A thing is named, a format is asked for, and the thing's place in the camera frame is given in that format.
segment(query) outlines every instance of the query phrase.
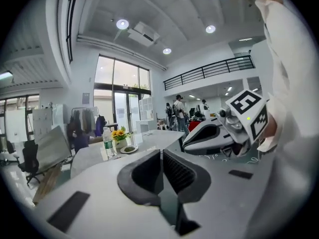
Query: white column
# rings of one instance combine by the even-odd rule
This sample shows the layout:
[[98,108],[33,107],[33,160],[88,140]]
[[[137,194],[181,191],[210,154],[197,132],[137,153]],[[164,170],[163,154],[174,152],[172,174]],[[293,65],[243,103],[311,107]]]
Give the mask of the white column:
[[243,86],[244,86],[244,90],[248,90],[249,89],[247,78],[243,78]]

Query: flower vase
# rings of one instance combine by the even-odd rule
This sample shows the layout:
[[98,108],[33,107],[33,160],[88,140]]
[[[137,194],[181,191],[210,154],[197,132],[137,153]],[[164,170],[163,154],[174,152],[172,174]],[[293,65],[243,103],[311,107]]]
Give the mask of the flower vase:
[[122,149],[123,147],[128,146],[128,142],[126,141],[126,138],[120,141],[115,141],[115,148],[116,149]]

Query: black railing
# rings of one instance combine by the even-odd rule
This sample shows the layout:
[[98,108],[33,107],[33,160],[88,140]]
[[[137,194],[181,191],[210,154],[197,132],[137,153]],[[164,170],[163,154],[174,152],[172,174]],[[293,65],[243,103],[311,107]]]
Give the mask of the black railing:
[[218,61],[209,65],[195,68],[164,81],[165,90],[215,75],[252,68],[255,67],[249,55]]
[[69,0],[68,15],[67,15],[67,22],[66,22],[66,45],[68,48],[68,56],[69,56],[70,63],[73,61],[71,32],[72,32],[72,20],[73,20],[75,1],[76,0]]

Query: man with backpack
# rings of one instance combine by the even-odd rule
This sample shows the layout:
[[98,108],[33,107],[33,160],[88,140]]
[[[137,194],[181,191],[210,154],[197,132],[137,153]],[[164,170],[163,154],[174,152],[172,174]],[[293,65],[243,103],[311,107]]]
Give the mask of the man with backpack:
[[183,98],[180,95],[176,96],[176,102],[173,104],[173,111],[174,111],[174,114],[176,115],[176,118],[177,118],[178,131],[182,132],[182,129],[183,129],[184,133],[187,136],[188,135],[188,129],[187,129],[186,124],[185,124],[184,105],[180,101],[181,99],[183,99]]
[[173,108],[170,107],[169,103],[166,103],[166,115],[167,115],[167,124],[170,128],[170,130],[172,130],[173,126],[174,126],[174,111]]

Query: backpack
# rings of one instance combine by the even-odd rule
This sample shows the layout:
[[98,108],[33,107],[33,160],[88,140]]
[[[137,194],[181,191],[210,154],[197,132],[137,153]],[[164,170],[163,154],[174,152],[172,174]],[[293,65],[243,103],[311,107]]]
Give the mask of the backpack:
[[179,111],[177,109],[177,106],[175,104],[173,104],[173,111],[176,117],[179,117]]
[[166,108],[166,113],[167,113],[167,116],[168,116],[169,118],[172,116],[171,107]]

